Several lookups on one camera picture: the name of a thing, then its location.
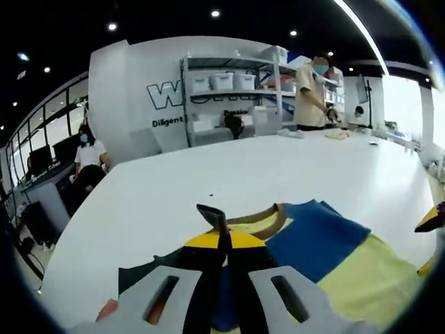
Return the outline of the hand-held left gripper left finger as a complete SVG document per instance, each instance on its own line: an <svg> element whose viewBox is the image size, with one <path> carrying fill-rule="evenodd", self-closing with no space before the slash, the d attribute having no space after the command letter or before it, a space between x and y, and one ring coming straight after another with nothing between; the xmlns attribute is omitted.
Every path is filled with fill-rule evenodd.
<svg viewBox="0 0 445 334"><path fill-rule="evenodd" d="M208 231L151 262L118 270L118 300L140 301L143 333L210 333L228 236Z"/></svg>

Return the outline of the person's left hand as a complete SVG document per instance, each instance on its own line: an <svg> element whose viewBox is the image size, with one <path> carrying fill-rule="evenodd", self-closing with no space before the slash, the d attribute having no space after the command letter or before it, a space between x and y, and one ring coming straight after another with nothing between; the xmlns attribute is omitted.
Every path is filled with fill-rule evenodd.
<svg viewBox="0 0 445 334"><path fill-rule="evenodd" d="M96 322L101 321L105 317L111 315L113 312L115 312L118 308L118 301L115 299L109 299L106 304L103 306L103 308L99 311Z"/></svg>

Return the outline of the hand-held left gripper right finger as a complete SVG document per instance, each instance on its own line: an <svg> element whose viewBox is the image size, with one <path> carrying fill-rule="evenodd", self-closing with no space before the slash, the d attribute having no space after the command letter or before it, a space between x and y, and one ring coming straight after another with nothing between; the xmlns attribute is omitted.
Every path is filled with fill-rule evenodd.
<svg viewBox="0 0 445 334"><path fill-rule="evenodd" d="M326 294L290 266L280 267L265 243L231 232L227 259L241 333L335 333Z"/></svg>

